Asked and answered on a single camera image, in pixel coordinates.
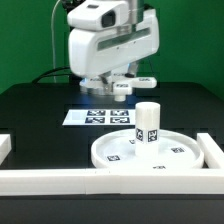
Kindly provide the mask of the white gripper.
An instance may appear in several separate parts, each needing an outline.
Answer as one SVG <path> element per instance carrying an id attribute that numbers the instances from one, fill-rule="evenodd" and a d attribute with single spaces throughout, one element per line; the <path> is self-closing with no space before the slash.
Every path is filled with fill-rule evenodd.
<path id="1" fill-rule="evenodd" d="M 138 63 L 133 63 L 157 52 L 159 26 L 156 11 L 144 12 L 144 20 L 131 33 L 118 35 L 116 28 L 105 31 L 73 29 L 69 35 L 68 50 L 70 69 L 84 78 L 94 78 L 129 64 L 128 74 L 135 77 Z M 108 84 L 101 75 L 103 84 Z"/>

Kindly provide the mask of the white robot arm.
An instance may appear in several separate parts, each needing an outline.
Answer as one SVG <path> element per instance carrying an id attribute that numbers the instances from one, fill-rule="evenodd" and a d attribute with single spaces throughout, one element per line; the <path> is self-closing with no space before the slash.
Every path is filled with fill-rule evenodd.
<path id="1" fill-rule="evenodd" d="M 157 52 L 156 11 L 144 0 L 85 0 L 67 15 L 71 71 L 86 93 L 123 101 L 135 88 L 154 88 L 153 77 L 136 76 L 138 62 Z"/>

